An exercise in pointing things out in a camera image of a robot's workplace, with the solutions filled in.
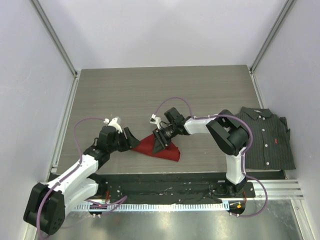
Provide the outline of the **red cloth napkin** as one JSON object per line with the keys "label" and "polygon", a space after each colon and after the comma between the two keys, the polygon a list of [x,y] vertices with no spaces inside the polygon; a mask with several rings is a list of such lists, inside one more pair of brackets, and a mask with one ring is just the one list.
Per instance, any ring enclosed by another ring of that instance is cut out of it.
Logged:
{"label": "red cloth napkin", "polygon": [[140,144],[137,147],[132,148],[131,150],[153,158],[160,158],[175,162],[178,162],[180,160],[181,152],[179,148],[173,143],[170,143],[165,149],[157,153],[153,153],[154,143],[155,137],[153,134],[151,134],[142,139],[140,141]]}

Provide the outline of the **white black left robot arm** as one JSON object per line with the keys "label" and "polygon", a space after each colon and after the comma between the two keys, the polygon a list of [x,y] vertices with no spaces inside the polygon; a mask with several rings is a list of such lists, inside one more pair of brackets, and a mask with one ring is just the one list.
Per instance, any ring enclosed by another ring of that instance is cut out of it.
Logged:
{"label": "white black left robot arm", "polygon": [[55,234],[76,206],[90,197],[100,200],[106,195],[107,181],[96,172],[111,154],[126,152],[139,144],[129,128],[119,131],[114,126],[104,126],[72,167],[32,188],[23,220],[49,236]]}

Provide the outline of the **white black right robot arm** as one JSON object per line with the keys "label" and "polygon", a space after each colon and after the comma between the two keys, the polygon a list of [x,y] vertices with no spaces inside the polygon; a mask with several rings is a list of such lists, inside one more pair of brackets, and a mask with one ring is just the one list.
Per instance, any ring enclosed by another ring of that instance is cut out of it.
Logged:
{"label": "white black right robot arm", "polygon": [[158,124],[152,133],[154,144],[152,153],[157,154],[172,143],[177,135],[210,134],[219,149],[225,154],[227,171],[225,182],[215,192],[220,196],[236,198],[243,193],[247,182],[244,157],[247,143],[252,142],[252,134],[245,123],[230,111],[204,117],[184,117],[172,107],[164,113],[168,125]]}

